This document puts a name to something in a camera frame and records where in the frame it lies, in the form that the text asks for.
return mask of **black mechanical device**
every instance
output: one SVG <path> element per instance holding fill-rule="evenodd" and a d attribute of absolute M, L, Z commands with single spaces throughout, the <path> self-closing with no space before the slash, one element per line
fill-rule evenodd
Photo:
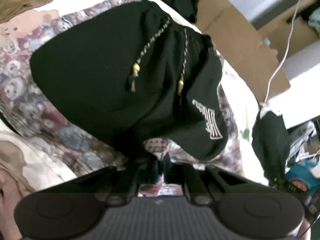
<path fill-rule="evenodd" d="M 182 185 L 184 195 L 136 196 L 140 184 L 155 184 L 160 174 L 165 183 Z M 284 188 L 292 193 L 218 168 L 155 160 L 31 194 L 18 204 L 15 220 L 24 239 L 34 240 L 289 240 L 305 216 L 317 214 L 305 193 Z"/>

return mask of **drawstring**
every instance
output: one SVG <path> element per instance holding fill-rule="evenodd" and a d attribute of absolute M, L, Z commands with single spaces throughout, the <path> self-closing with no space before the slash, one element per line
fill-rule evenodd
<path fill-rule="evenodd" d="M 141 58 L 143 55 L 147 53 L 147 49 L 150 48 L 150 45 L 156 40 L 156 38 L 160 37 L 160 35 L 164 32 L 164 30 L 168 27 L 170 23 L 170 18 L 167 18 L 167 21 L 165 24 L 162 26 L 162 28 L 159 29 L 157 33 L 155 33 L 148 43 L 144 46 L 143 50 L 140 52 L 140 57 L 137 59 L 136 63 L 133 64 L 132 66 L 132 76 L 131 76 L 131 92 L 135 92 L 135 79 L 139 76 L 138 73 L 140 71 L 140 66 L 139 64 L 141 63 Z"/>
<path fill-rule="evenodd" d="M 147 53 L 147 50 L 150 48 L 151 44 L 158 38 L 164 30 L 168 27 L 170 23 L 170 18 L 167 19 L 165 24 L 162 26 L 162 28 L 159 29 L 158 32 L 156 32 L 149 40 L 149 42 L 144 46 L 143 50 L 140 52 L 140 57 L 137 59 L 136 63 L 133 64 L 132 66 L 132 75 L 130 76 L 130 82 L 131 82 L 131 91 L 135 92 L 135 79 L 139 76 L 139 71 L 140 71 L 140 63 L 141 63 L 141 58 Z M 187 35 L 187 29 L 184 28 L 184 37 L 185 37 L 185 50 L 184 50 L 184 59 L 182 63 L 182 72 L 180 76 L 180 80 L 178 81 L 178 96 L 181 97 L 182 90 L 183 90 L 183 85 L 184 85 L 184 74 L 186 70 L 186 64 L 187 64 L 187 55 L 188 55 L 188 35 Z"/>

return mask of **black wire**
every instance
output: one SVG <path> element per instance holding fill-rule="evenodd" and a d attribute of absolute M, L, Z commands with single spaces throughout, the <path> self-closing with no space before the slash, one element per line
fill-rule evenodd
<path fill-rule="evenodd" d="M 304 231 L 301 236 L 299 236 L 299 239 L 300 239 L 301 237 L 303 237 L 303 236 L 308 232 L 308 230 L 313 226 L 314 223 L 315 223 L 315 222 L 313 222 L 313 223 L 308 227 L 308 229 L 307 229 L 306 231 Z"/>

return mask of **cardboard box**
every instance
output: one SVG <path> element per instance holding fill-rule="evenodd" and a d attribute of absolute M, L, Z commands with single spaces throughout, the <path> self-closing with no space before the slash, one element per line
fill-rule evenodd
<path fill-rule="evenodd" d="M 260 34 L 228 0 L 200 0 L 197 27 L 211 36 L 218 51 L 247 83 L 259 102 L 279 65 Z M 274 77 L 269 98 L 290 88 L 282 70 Z"/>
<path fill-rule="evenodd" d="M 317 0 L 302 0 L 299 3 L 298 12 L 303 11 L 316 1 Z M 285 54 L 288 36 L 291 30 L 291 23 L 286 23 L 286 21 L 293 16 L 295 9 L 296 5 L 292 6 L 258 30 L 262 36 L 268 37 L 271 42 L 270 47 L 278 50 L 277 58 L 279 61 L 282 60 Z M 319 40 L 319 38 L 320 36 L 316 30 L 310 27 L 301 17 L 298 17 L 294 21 L 294 29 L 287 57 L 314 43 Z"/>

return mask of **ribbed black surface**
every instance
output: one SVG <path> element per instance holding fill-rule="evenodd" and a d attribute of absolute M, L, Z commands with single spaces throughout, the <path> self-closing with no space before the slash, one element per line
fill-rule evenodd
<path fill-rule="evenodd" d="M 134 198 L 129 205 L 111 208 L 94 230 L 77 239 L 226 240 L 246 238 L 230 232 L 221 225 L 209 208 L 192 206 L 184 197 L 162 197 Z"/>

